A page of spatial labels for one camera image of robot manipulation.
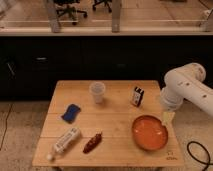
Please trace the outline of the yellow gripper tip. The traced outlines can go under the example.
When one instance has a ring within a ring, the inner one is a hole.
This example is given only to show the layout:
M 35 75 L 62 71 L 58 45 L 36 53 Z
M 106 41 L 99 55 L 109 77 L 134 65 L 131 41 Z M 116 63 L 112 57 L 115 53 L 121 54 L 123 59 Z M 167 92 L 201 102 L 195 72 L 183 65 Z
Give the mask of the yellow gripper tip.
M 170 124 L 175 116 L 174 112 L 164 112 L 162 115 L 162 125 L 167 126 Z

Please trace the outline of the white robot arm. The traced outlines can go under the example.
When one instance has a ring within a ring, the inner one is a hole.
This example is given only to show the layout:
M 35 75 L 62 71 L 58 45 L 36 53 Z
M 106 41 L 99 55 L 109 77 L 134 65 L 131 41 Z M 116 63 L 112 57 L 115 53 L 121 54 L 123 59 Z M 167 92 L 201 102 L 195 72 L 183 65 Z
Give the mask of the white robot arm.
M 187 99 L 213 117 L 213 89 L 203 81 L 206 70 L 199 63 L 189 63 L 171 69 L 164 76 L 165 86 L 160 92 L 163 114 L 173 114 Z

